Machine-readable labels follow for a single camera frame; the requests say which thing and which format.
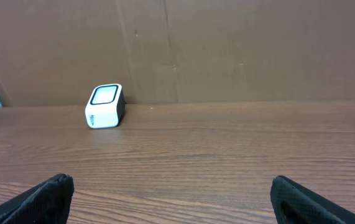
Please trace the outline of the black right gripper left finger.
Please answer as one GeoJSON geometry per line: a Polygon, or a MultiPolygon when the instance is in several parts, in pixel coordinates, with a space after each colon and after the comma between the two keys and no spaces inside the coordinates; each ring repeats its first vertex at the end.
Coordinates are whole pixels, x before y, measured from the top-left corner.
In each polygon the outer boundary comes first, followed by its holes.
{"type": "Polygon", "coordinates": [[[66,224],[73,178],[57,174],[0,205],[0,224],[66,224]]]}

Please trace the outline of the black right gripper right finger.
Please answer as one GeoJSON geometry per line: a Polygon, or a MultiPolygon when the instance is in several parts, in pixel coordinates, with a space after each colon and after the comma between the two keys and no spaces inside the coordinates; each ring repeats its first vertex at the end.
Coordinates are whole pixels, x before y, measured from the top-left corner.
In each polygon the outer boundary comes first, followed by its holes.
{"type": "Polygon", "coordinates": [[[355,213],[282,175],[272,181],[270,201],[278,224],[355,224],[355,213]]]}

